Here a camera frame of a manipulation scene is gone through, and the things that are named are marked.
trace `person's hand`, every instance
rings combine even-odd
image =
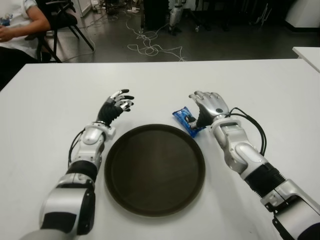
[[[12,28],[0,25],[0,43],[8,42],[15,37]]]

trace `person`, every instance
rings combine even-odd
[[[51,29],[35,0],[0,3],[0,91],[25,64],[37,63],[38,40],[25,37]]]

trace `chair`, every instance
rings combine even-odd
[[[48,19],[51,26],[51,30],[54,31],[53,53],[55,56],[57,54],[58,30],[66,27],[68,27],[71,30],[71,32],[79,39],[79,36],[72,28],[74,27],[74,29],[80,34],[83,40],[91,48],[91,50],[95,50],[91,43],[87,40],[87,38],[78,28],[77,18],[74,15],[66,12],[67,9],[71,9],[73,10],[73,12],[76,12],[71,0],[36,0],[36,3],[38,5],[38,8]]]
[[[38,63],[50,63],[50,61],[44,61],[42,58],[42,48],[45,47],[45,49],[49,52],[49,54],[54,58],[54,60],[57,63],[62,63],[62,61],[57,57],[57,55],[54,53],[54,51],[50,48],[49,44],[45,40],[46,32],[38,32],[31,35],[28,35],[24,38],[26,41],[31,41],[34,39],[38,39],[38,45],[36,48],[36,58]]]

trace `blue snack package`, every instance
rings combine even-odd
[[[184,108],[175,111],[172,113],[173,116],[176,117],[176,119],[183,125],[183,127],[188,131],[191,137],[195,137],[199,131],[204,129],[205,127],[200,128],[192,128],[192,126],[196,125],[197,119],[195,119],[189,109],[185,106]]]

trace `black pants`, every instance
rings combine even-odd
[[[23,51],[0,46],[0,91],[22,69],[25,64],[38,61]]]

